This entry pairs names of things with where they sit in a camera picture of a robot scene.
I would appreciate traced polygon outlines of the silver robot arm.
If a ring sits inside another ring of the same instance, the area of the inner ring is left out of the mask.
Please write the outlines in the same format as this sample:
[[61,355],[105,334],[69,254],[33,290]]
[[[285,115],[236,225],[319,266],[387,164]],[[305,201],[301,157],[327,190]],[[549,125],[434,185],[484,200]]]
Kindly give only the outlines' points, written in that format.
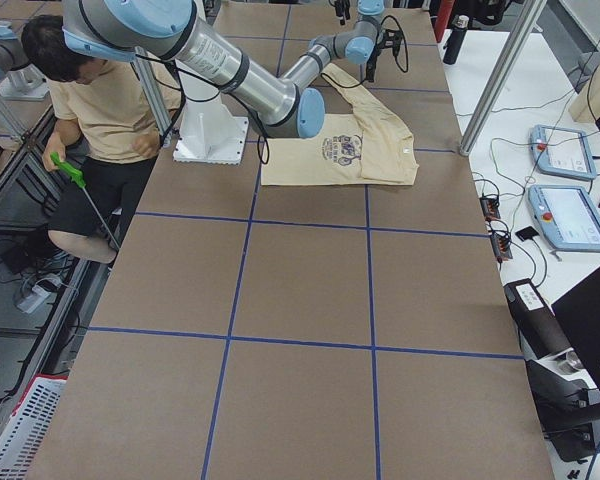
[[329,5],[333,7],[336,18],[341,26],[344,26],[350,19],[350,1],[349,0],[329,0]]
[[350,31],[316,37],[308,51],[275,77],[216,32],[192,1],[66,1],[65,43],[89,57],[130,62],[141,47],[178,60],[254,111],[272,138],[313,138],[323,127],[325,104],[311,84],[336,59],[367,62],[383,29],[381,1],[361,1]]

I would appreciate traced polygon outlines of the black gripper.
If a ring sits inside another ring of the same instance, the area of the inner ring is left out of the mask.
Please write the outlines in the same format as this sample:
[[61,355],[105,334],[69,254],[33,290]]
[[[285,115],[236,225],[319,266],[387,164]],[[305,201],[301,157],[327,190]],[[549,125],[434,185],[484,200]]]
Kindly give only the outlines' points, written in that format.
[[393,56],[398,56],[403,43],[403,35],[400,30],[397,29],[383,29],[379,34],[374,50],[369,56],[369,59],[365,65],[365,77],[364,81],[368,83],[375,82],[375,74],[377,68],[378,55],[383,50],[389,49]]
[[340,24],[345,24],[350,20],[349,0],[333,0],[333,7]]

